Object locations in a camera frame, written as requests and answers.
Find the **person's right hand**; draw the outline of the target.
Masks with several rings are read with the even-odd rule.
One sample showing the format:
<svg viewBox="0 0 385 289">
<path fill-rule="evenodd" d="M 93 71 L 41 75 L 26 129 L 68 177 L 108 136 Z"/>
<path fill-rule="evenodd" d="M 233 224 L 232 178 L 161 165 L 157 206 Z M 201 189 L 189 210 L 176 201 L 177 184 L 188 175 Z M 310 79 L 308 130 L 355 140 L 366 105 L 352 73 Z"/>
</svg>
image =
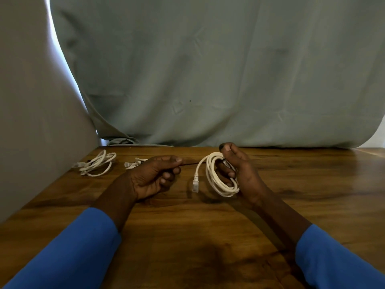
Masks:
<svg viewBox="0 0 385 289">
<path fill-rule="evenodd" d="M 226 160 L 235 170 L 227 167 L 222 161 L 215 162 L 215 173 L 228 187 L 233 187 L 233 180 L 237 180 L 239 192 L 238 199 L 249 209 L 254 209 L 261 204 L 261 199 L 269 193 L 269 188 L 260 178 L 257 170 L 252 166 L 246 153 L 242 151 L 241 160 Z"/>
</svg>

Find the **person's left forearm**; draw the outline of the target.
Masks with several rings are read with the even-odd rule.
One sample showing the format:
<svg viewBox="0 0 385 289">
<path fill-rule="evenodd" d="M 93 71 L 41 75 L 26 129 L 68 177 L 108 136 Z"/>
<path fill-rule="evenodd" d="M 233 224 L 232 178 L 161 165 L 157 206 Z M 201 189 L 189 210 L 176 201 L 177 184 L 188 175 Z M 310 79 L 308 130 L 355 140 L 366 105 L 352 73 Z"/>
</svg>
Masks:
<svg viewBox="0 0 385 289">
<path fill-rule="evenodd" d="M 100 289 L 136 200 L 129 173 L 119 176 L 3 289 Z"/>
</svg>

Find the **person's left hand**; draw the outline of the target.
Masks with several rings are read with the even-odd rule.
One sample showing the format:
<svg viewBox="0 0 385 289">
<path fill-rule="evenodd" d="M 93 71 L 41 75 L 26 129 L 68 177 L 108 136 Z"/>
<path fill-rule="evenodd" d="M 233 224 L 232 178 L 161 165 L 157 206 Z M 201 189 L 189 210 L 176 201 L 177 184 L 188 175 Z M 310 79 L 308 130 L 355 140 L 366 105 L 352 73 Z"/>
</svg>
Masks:
<svg viewBox="0 0 385 289">
<path fill-rule="evenodd" d="M 180 174 L 180 166 L 159 166 L 159 157 L 151 157 L 138 167 L 129 170 L 131 186 L 137 201 L 168 191 Z"/>
</svg>

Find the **person's right forearm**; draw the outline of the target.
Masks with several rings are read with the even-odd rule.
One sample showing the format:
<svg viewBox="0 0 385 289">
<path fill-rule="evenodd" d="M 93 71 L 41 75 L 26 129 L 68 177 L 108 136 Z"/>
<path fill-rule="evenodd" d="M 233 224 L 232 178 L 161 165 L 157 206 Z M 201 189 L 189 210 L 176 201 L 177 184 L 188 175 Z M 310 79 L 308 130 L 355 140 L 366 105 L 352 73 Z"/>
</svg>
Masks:
<svg viewBox="0 0 385 289">
<path fill-rule="evenodd" d="M 240 184 L 252 210 L 295 247 L 295 262 L 316 289 L 385 289 L 385 275 L 286 204 L 264 184 Z"/>
</svg>

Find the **grey-green curtain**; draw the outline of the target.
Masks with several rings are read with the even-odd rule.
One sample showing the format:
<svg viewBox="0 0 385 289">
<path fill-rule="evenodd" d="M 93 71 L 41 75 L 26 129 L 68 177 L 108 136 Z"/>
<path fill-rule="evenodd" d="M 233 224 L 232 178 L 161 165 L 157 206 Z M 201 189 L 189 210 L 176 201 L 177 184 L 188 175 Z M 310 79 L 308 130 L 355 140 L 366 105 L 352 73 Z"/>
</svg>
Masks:
<svg viewBox="0 0 385 289">
<path fill-rule="evenodd" d="M 362 145 L 385 116 L 385 0 L 50 0 L 98 135 Z"/>
</svg>

